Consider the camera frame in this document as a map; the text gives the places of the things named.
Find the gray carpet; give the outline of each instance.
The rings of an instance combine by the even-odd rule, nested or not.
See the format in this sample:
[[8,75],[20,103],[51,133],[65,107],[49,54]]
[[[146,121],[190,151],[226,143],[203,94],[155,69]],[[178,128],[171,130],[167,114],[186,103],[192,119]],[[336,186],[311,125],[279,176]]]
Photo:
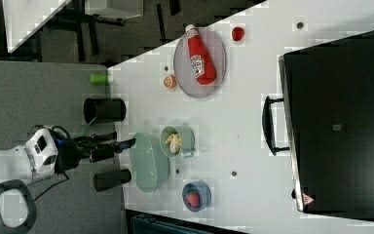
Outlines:
[[[36,124],[61,125],[78,134],[84,100],[110,97],[107,86],[90,83],[91,74],[105,72],[101,65],[0,61],[0,149],[25,144]],[[88,134],[113,131],[111,124],[94,125]],[[126,233],[122,188],[101,193],[93,188],[94,174],[118,168],[117,158],[95,164],[82,160],[67,172],[69,181],[37,201],[38,218],[30,233]],[[36,197],[60,179],[63,176],[56,175],[28,188]]]

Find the small orange object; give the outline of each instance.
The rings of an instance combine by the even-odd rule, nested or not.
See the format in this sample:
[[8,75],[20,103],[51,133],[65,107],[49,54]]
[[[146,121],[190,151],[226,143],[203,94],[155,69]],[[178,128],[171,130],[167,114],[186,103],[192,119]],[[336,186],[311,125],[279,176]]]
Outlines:
[[177,81],[175,80],[175,76],[174,75],[167,76],[164,79],[164,85],[169,89],[174,88],[177,85]]

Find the black cup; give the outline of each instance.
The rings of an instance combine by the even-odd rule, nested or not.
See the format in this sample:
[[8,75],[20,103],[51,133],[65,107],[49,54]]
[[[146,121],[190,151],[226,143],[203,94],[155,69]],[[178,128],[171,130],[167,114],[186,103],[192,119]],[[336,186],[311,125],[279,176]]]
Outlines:
[[93,176],[93,187],[97,192],[117,187],[131,181],[131,173],[128,169],[114,171]]
[[87,98],[84,102],[84,118],[87,124],[123,121],[126,113],[126,104],[120,98]]

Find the blue bowl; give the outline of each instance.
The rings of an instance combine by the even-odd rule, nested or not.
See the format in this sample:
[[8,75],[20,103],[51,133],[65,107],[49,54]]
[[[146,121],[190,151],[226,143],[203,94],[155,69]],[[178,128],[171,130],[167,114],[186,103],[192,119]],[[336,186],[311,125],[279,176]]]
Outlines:
[[[186,198],[186,195],[192,191],[197,191],[200,196],[200,204],[197,207],[191,206],[188,203],[187,198]],[[190,210],[191,212],[195,212],[195,213],[206,208],[208,204],[210,204],[211,202],[210,189],[208,188],[207,184],[202,180],[192,182],[192,183],[187,183],[183,188],[182,197],[183,197],[184,205],[188,208],[188,210]]]

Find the briefcase handle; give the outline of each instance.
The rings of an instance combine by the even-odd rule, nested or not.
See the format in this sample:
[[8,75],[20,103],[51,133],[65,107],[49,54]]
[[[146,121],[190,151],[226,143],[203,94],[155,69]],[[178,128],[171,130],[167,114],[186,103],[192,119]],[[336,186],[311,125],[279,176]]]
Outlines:
[[276,147],[276,142],[275,142],[275,128],[273,125],[271,105],[273,103],[282,102],[282,101],[284,101],[283,98],[272,99],[269,96],[267,96],[264,106],[263,106],[263,113],[262,113],[263,134],[266,139],[267,145],[269,146],[270,150],[275,156],[276,156],[276,153],[278,152],[290,150],[289,147],[283,147],[283,148]]

